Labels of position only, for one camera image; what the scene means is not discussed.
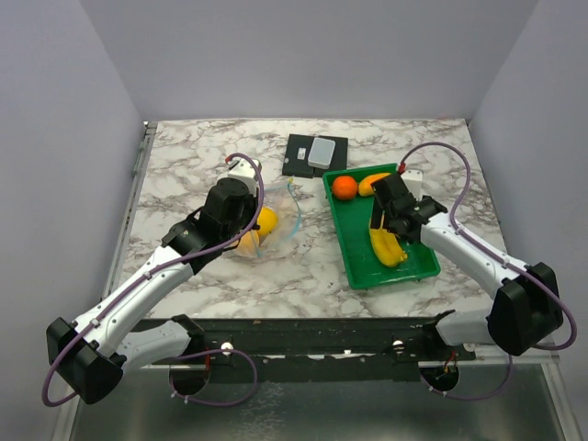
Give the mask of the green plastic tray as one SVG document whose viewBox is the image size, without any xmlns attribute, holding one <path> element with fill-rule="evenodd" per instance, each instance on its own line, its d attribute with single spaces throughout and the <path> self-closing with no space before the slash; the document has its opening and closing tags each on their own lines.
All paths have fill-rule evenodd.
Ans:
<svg viewBox="0 0 588 441">
<path fill-rule="evenodd" d="M 350 176 L 359 182 L 369 175 L 392 173 L 396 168 L 395 163 L 380 164 L 331 171 L 322 176 L 345 272 L 353 289 L 417 281 L 436 277 L 441 272 L 435 252 L 419 243 L 401 242 L 408 259 L 395 267 L 384 266 L 373 251 L 368 233 L 373 198 L 357 196 L 352 200 L 340 200 L 332 193 L 332 184 L 339 176 Z"/>
</svg>

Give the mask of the yellow banana bunch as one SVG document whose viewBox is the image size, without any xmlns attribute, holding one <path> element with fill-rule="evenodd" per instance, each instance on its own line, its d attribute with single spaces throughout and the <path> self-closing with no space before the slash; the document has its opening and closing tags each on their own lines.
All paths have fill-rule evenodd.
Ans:
<svg viewBox="0 0 588 441">
<path fill-rule="evenodd" d="M 369 229 L 369 238 L 376 257 L 384 266 L 396 267 L 408 259 L 397 237 L 386 229 Z"/>
</svg>

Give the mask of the yellow lemon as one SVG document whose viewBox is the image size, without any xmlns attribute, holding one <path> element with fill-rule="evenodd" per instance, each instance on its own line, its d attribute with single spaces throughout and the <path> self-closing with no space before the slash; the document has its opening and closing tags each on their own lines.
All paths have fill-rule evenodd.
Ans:
<svg viewBox="0 0 588 441">
<path fill-rule="evenodd" d="M 269 235 L 278 224 L 277 214 L 269 207 L 263 206 L 257 217 L 256 230 L 260 238 L 265 238 Z"/>
</svg>

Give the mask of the yellow peach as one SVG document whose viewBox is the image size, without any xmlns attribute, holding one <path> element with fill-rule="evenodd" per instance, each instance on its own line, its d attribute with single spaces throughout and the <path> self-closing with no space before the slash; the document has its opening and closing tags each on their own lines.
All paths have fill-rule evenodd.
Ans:
<svg viewBox="0 0 588 441">
<path fill-rule="evenodd" d="M 240 257 L 256 258 L 260 255 L 260 236 L 256 230 L 250 230 L 233 250 Z"/>
</svg>

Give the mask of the clear zip top bag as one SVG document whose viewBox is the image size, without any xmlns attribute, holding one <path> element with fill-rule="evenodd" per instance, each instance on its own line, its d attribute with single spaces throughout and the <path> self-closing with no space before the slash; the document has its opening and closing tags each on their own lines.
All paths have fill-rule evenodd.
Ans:
<svg viewBox="0 0 588 441">
<path fill-rule="evenodd" d="M 301 225 L 300 205 L 295 197 L 292 178 L 266 185 L 265 191 L 263 206 L 271 208 L 277 214 L 278 224 L 267 237 L 260 238 L 260 255 L 256 258 L 281 252 Z M 230 246 L 230 252 L 234 255 L 237 255 L 233 250 L 238 243 Z"/>
</svg>

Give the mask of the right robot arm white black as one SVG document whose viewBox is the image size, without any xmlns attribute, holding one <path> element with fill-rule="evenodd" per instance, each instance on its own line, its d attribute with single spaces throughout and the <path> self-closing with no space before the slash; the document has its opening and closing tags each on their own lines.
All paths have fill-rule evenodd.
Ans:
<svg viewBox="0 0 588 441">
<path fill-rule="evenodd" d="M 442 359 L 455 346 L 497 345 L 512 356 L 561 327 L 563 311 L 554 271 L 504 254 L 451 220 L 446 207 L 429 196 L 416 199 L 398 173 L 372 184 L 381 226 L 408 243 L 420 243 L 450 260 L 492 299 L 489 310 L 452 311 L 422 337 L 424 352 Z"/>
</svg>

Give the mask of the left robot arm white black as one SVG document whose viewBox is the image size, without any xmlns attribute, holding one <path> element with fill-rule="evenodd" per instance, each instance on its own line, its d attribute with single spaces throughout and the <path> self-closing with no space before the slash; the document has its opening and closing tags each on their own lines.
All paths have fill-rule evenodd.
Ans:
<svg viewBox="0 0 588 441">
<path fill-rule="evenodd" d="M 253 226 L 263 204 L 258 178 L 224 177 L 204 206 L 175 224 L 143 266 L 112 295 L 75 320 L 46 330 L 51 375 L 59 374 L 86 404 L 113 391 L 123 375 L 151 363 L 189 363 L 212 355 L 204 333 L 185 315 L 143 332 L 135 326 L 172 290 L 220 257 Z"/>
</svg>

